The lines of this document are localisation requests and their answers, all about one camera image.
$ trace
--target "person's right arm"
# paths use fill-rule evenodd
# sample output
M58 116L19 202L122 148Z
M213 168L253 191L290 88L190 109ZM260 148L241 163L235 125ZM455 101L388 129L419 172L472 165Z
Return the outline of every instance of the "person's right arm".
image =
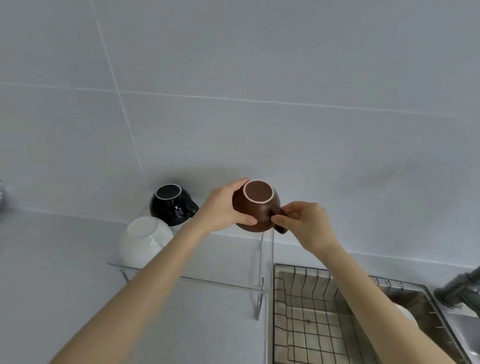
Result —
M454 364L406 318L342 248L327 212L316 203L292 202L288 217L272 221L289 229L332 273L340 291L384 364Z

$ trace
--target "person's left hand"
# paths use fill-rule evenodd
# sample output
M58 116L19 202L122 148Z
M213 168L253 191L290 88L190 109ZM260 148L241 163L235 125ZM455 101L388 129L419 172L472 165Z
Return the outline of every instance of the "person's left hand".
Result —
M242 214L234 210L232 206L233 193L247 181L248 178L242 178L213 189L205 203L191 219L192 224L195 224L205 234L222 230L231 224L255 225L256 218Z

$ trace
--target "glass shelf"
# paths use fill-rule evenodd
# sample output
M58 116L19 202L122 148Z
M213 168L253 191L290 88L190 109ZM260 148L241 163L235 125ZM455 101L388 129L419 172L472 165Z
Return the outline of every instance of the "glass shelf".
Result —
M210 234L189 260L181 278L268 293L272 287L273 242L273 229L251 238ZM127 281L139 271L121 259L108 264L118 267Z

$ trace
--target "black mug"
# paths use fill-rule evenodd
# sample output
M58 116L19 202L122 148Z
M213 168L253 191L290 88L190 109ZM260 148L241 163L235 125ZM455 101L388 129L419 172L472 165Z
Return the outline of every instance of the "black mug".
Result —
M180 225L193 217L198 206L190 194L177 184L164 184L150 200L150 214L168 226Z

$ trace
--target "black faucet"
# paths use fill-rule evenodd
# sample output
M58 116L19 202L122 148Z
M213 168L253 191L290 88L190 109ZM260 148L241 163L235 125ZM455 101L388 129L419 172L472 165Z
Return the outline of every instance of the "black faucet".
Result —
M434 291L435 297L450 308L459 308L464 303L480 317L480 267L470 273L459 274L450 282Z

